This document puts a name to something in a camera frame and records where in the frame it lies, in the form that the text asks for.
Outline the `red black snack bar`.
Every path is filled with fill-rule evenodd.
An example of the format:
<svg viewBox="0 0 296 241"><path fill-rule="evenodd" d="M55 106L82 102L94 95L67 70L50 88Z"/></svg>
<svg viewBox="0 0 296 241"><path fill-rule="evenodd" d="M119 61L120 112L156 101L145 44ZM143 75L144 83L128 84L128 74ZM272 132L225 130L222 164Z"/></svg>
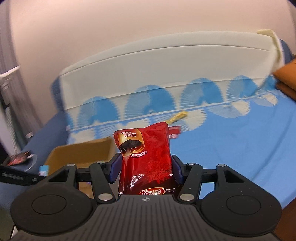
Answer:
<svg viewBox="0 0 296 241"><path fill-rule="evenodd" d="M169 126L169 138L175 139L181 134L182 130L180 126Z"/></svg>

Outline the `red snack pouch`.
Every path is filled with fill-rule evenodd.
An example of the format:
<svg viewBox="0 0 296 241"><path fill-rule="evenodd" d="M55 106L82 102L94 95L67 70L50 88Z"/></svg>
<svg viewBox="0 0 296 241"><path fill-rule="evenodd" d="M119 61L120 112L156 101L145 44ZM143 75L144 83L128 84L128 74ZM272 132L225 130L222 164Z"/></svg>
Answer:
<svg viewBox="0 0 296 241"><path fill-rule="evenodd" d="M173 194L177 182L171 164L169 127L165 122L113 134L122 156L119 194Z"/></svg>

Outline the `yellow snack bar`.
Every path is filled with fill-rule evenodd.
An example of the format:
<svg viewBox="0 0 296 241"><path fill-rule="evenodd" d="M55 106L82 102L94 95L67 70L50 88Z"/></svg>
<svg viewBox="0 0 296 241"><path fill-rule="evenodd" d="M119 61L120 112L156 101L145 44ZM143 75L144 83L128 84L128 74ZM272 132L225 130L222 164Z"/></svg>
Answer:
<svg viewBox="0 0 296 241"><path fill-rule="evenodd" d="M188 116L188 112L187 111L181 111L177 114L175 114L174 116L172 116L170 119L166 120L165 122L169 125L172 123L175 123L179 120L181 120L182 118L185 118Z"/></svg>

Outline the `blue white patterned sheet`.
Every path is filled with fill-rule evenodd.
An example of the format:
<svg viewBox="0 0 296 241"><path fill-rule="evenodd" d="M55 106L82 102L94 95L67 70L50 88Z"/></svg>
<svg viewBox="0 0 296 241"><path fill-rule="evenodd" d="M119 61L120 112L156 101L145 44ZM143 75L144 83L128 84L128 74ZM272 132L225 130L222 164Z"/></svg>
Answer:
<svg viewBox="0 0 296 241"><path fill-rule="evenodd" d="M290 59L272 30L167 35L79 61L52 89L68 144L186 111L173 154L205 168L226 164L285 207L295 198L295 102L273 73Z"/></svg>

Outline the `open cardboard box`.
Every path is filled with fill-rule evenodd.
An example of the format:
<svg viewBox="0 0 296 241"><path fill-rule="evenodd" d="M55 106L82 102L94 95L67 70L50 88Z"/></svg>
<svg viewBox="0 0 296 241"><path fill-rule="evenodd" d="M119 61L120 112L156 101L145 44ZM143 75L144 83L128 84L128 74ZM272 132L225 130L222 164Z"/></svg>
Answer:
<svg viewBox="0 0 296 241"><path fill-rule="evenodd" d="M73 174L69 176L74 177L74 187L94 199L89 167L98 161L108 162L116 150L111 137L57 147L45 162L49 166L48 176L63 168L72 169Z"/></svg>

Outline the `blue stick packet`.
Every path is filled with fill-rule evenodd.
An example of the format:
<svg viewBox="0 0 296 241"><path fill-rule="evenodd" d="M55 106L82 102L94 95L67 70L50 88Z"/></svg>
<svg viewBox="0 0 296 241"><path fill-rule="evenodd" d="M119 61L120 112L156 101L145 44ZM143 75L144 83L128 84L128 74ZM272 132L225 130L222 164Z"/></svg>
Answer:
<svg viewBox="0 0 296 241"><path fill-rule="evenodd" d="M39 176L47 177L49 174L49 166L43 165L39 168Z"/></svg>

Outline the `grey curtain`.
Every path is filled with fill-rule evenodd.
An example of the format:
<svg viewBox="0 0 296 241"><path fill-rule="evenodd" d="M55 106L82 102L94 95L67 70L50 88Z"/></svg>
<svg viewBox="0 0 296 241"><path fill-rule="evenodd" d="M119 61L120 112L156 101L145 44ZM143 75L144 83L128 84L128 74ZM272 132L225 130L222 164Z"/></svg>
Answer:
<svg viewBox="0 0 296 241"><path fill-rule="evenodd" d="M1 1L1 74L10 70L11 74L1 78L1 104L15 149L22 150L42 124L29 98L16 60L10 1Z"/></svg>

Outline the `black smartphone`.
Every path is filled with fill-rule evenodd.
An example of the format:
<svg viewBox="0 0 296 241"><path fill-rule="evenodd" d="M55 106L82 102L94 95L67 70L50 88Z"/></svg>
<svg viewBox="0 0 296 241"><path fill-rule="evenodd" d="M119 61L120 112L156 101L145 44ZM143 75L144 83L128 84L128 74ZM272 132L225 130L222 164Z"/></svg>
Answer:
<svg viewBox="0 0 296 241"><path fill-rule="evenodd" d="M27 161L31 156L30 151L21 152L15 155L12 155L9 157L9 160L7 161L7 166L14 166L19 165Z"/></svg>

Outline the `orange cushion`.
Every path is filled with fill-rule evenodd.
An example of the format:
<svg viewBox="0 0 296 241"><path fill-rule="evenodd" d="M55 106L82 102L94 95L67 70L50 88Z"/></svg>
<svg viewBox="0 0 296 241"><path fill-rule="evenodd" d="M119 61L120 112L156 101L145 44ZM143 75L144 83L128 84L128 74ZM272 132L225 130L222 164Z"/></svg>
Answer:
<svg viewBox="0 0 296 241"><path fill-rule="evenodd" d="M276 88L296 101L296 62L295 59L273 73L278 80Z"/></svg>

